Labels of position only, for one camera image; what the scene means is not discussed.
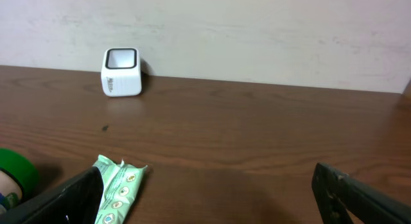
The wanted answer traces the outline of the light green tissue packet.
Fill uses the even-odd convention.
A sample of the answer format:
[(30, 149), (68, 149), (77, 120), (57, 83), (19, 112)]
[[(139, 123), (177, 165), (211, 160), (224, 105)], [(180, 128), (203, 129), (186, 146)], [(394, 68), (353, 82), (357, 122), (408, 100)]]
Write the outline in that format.
[(136, 200), (148, 166), (137, 168), (122, 160), (119, 164), (99, 155), (93, 164), (101, 173), (103, 194), (95, 224), (123, 224)]

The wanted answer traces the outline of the white barcode scanner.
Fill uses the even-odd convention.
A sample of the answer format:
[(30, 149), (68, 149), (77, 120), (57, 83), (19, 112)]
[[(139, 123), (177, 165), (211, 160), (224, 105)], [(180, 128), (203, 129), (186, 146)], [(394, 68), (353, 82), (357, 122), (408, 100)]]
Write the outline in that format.
[(109, 97), (136, 96), (142, 91), (141, 61), (134, 47), (106, 50), (101, 67), (101, 85)]

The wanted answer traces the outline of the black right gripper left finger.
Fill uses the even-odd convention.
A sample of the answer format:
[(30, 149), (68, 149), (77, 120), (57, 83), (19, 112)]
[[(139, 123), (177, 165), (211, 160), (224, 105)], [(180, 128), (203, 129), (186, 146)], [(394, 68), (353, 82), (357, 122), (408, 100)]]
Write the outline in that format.
[(93, 224), (103, 194), (95, 166), (1, 215), (1, 224)]

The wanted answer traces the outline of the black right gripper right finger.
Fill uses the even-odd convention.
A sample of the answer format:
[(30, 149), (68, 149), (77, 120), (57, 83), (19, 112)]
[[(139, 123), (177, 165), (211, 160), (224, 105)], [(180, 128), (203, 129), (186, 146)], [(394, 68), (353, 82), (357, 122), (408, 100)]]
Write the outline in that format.
[(325, 163), (315, 166), (311, 188), (324, 223), (410, 223), (410, 207)]

